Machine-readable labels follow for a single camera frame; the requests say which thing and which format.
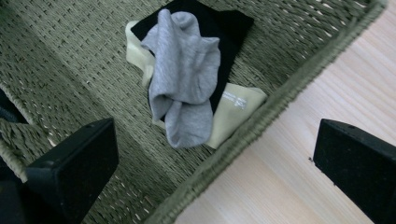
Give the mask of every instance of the woven texture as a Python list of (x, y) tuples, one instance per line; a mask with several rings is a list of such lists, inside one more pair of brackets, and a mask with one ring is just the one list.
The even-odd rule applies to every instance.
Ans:
[(24, 167), (91, 121), (114, 117), (120, 165), (85, 223), (171, 223), (383, 10), (383, 0), (202, 1), (255, 19), (230, 81), (268, 101), (220, 148), (174, 150), (151, 124), (124, 27), (169, 1), (0, 1), (0, 88), (29, 122), (0, 119), (0, 155)]

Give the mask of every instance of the light wood floor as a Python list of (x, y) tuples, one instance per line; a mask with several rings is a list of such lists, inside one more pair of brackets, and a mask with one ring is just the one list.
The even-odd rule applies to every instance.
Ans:
[(372, 223), (308, 159), (321, 119), (396, 146), (396, 1), (177, 223)]

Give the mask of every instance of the gray sock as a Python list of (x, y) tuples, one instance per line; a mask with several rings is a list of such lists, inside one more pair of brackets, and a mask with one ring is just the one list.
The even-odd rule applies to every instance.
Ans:
[(170, 145), (194, 147), (206, 142), (212, 127), (209, 97), (217, 85), (219, 39), (201, 37), (194, 15), (171, 15), (163, 9), (141, 44), (155, 54), (149, 102), (154, 120), (165, 115)]

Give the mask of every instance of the floor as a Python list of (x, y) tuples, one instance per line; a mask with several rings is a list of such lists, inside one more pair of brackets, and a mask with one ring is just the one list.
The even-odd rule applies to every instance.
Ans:
[(396, 146), (396, 1), (177, 223), (372, 223), (309, 160), (321, 119)]

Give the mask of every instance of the black cloth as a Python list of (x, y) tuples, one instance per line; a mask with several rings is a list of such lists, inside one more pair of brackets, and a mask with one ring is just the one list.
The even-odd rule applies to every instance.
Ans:
[(158, 12), (163, 8), (169, 9), (171, 13), (190, 12), (198, 20), (201, 36), (218, 37), (220, 39), (221, 58), (218, 84), (210, 97), (210, 104), (213, 113), (215, 113), (228, 82), (233, 60), (243, 44), (248, 29), (253, 25), (253, 19), (237, 10), (216, 11), (195, 0), (175, 0), (132, 27), (131, 31), (138, 39), (143, 40), (149, 30), (157, 24)]

